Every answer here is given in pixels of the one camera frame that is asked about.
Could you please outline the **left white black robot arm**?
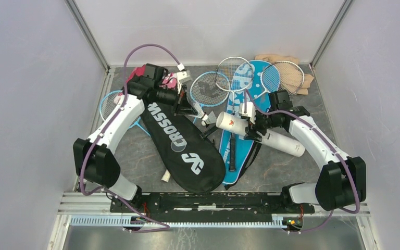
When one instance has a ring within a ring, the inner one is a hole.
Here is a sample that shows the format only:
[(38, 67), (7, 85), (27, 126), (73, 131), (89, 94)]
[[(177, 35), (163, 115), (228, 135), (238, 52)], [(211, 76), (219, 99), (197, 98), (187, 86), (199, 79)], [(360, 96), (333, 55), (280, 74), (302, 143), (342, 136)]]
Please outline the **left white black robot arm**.
[(150, 104), (166, 104), (171, 114), (202, 116), (200, 107), (188, 97), (186, 83), (191, 73), (182, 64), (172, 77), (161, 66), (145, 64), (136, 68), (124, 81), (117, 103), (105, 121), (87, 139), (78, 138), (73, 144), (73, 155), (79, 185), (84, 195), (85, 180), (98, 184), (95, 191), (105, 190), (118, 199), (130, 212), (142, 208), (141, 188), (122, 173), (114, 157), (118, 144), (135, 119), (147, 111)]

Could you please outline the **black Crossway racket bag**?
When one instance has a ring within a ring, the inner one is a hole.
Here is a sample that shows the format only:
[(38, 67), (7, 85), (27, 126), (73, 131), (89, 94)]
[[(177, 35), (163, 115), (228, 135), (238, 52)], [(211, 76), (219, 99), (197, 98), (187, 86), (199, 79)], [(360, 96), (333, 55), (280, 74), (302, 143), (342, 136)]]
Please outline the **black Crossway racket bag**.
[(185, 191), (204, 194), (215, 190), (226, 171), (221, 154), (200, 129), (185, 116), (175, 116), (171, 107), (149, 104), (141, 114), (154, 145), (175, 182)]

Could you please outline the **white shuttlecock tube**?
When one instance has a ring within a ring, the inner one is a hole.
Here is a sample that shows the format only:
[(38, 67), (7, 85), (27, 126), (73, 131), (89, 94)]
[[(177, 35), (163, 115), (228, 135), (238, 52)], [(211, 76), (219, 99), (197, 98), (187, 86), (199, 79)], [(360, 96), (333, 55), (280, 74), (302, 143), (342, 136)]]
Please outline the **white shuttlecock tube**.
[(216, 121), (216, 126), (219, 129), (236, 134), (244, 140), (254, 141), (295, 157), (301, 157), (305, 152), (305, 147), (302, 143), (273, 130), (267, 130), (265, 135), (256, 132), (255, 136), (251, 136), (246, 133), (248, 125), (248, 121), (226, 112), (222, 112)]

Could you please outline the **white feather shuttlecock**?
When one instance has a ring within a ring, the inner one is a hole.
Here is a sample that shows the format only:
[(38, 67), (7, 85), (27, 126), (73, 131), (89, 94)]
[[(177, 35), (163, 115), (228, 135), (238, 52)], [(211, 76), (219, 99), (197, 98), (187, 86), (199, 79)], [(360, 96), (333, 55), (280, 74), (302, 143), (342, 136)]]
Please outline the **white feather shuttlecock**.
[(217, 121), (217, 116), (214, 111), (211, 111), (210, 113), (204, 113), (201, 121), (202, 126), (207, 126), (209, 124), (215, 124)]

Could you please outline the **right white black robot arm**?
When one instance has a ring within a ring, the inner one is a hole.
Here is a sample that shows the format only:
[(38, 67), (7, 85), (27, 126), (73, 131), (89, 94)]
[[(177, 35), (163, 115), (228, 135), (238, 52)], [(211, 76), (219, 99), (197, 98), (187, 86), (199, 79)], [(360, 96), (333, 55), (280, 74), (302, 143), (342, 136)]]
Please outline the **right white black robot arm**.
[(326, 211), (340, 209), (350, 214), (360, 211), (365, 201), (366, 163), (336, 146), (316, 125), (309, 111), (295, 106), (285, 90), (268, 95), (270, 107), (261, 109), (248, 91), (239, 106), (241, 117), (248, 121), (246, 137), (261, 142), (271, 128), (283, 128), (309, 152), (320, 169), (316, 183), (295, 183), (283, 187), (280, 206), (287, 213), (301, 204), (319, 205)]

